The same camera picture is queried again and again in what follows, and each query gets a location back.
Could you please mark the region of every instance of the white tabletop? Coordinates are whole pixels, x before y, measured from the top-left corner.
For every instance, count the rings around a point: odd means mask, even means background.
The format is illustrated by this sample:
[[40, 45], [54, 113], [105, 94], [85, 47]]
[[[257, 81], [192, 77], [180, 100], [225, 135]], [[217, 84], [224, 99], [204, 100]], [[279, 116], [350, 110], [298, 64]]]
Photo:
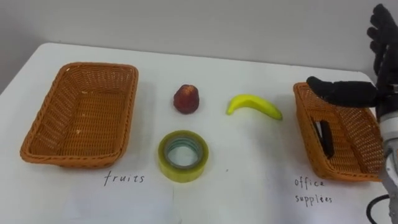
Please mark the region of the white tabletop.
[[[41, 45], [0, 95], [0, 223], [107, 223], [66, 220], [65, 201], [75, 179], [105, 170], [70, 170], [29, 164], [19, 149], [44, 96], [62, 65], [70, 62], [131, 64], [139, 70], [130, 143], [112, 170], [165, 179], [155, 151], [169, 132], [188, 129], [210, 149], [203, 175], [174, 188], [173, 206], [181, 223], [367, 223], [365, 208], [386, 191], [380, 183], [324, 180], [324, 187], [300, 189], [295, 179], [316, 177], [305, 153], [295, 115], [294, 83], [310, 75], [323, 80], [363, 80], [360, 72], [154, 54], [76, 45]], [[199, 89], [200, 107], [181, 115], [172, 106], [180, 85]], [[228, 101], [250, 93], [282, 111], [276, 121], [258, 111], [240, 109], [226, 116]], [[323, 194], [332, 203], [307, 208], [295, 196]], [[387, 201], [374, 207], [378, 223], [389, 223]]]

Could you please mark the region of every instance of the packing tape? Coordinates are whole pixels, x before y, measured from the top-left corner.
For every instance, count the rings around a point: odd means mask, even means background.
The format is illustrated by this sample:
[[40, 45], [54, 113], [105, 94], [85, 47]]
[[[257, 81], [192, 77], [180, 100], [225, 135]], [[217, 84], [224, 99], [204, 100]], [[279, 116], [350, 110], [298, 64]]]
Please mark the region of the packing tape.
[[[189, 147], [197, 155], [197, 160], [190, 165], [180, 166], [172, 162], [169, 152], [177, 147]], [[166, 135], [158, 148], [159, 168], [172, 181], [186, 183], [197, 179], [205, 170], [209, 150], [205, 140], [191, 131], [180, 130]]]

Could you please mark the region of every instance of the yellow banana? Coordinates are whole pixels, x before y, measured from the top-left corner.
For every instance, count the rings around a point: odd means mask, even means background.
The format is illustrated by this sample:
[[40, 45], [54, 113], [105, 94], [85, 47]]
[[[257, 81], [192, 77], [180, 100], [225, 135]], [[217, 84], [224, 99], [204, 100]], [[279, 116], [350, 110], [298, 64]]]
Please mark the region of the yellow banana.
[[234, 110], [243, 107], [253, 108], [274, 119], [282, 119], [282, 113], [272, 103], [258, 96], [248, 94], [237, 95], [232, 98], [226, 114], [231, 115], [234, 113]]

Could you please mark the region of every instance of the black cable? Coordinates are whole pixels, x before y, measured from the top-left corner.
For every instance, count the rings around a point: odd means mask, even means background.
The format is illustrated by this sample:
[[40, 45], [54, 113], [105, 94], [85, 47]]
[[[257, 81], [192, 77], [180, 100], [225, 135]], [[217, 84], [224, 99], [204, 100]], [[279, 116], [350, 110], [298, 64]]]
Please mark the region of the black cable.
[[387, 194], [387, 195], [382, 195], [382, 196], [378, 196], [377, 198], [371, 200], [371, 201], [368, 203], [368, 206], [366, 207], [366, 216], [367, 216], [369, 222], [371, 222], [372, 224], [377, 224], [377, 223], [374, 221], [374, 219], [372, 218], [372, 215], [371, 215], [372, 208], [373, 208], [373, 206], [374, 206], [375, 204], [377, 204], [378, 202], [380, 202], [380, 201], [382, 201], [382, 200], [385, 200], [385, 199], [389, 199], [389, 198], [390, 198], [390, 196], [388, 196], [388, 194]]

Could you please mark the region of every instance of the brown wicker basket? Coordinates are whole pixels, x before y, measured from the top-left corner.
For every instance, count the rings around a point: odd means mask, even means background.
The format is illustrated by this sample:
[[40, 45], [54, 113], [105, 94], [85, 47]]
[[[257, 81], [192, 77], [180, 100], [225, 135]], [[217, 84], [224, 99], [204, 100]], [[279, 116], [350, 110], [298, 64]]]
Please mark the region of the brown wicker basket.
[[22, 159], [63, 167], [112, 165], [126, 151], [137, 81], [130, 65], [63, 66], [25, 137]]
[[[345, 181], [380, 181], [382, 139], [369, 109], [344, 108], [318, 98], [306, 83], [294, 85], [297, 119], [317, 176]], [[329, 122], [335, 154], [327, 159], [313, 121]]]

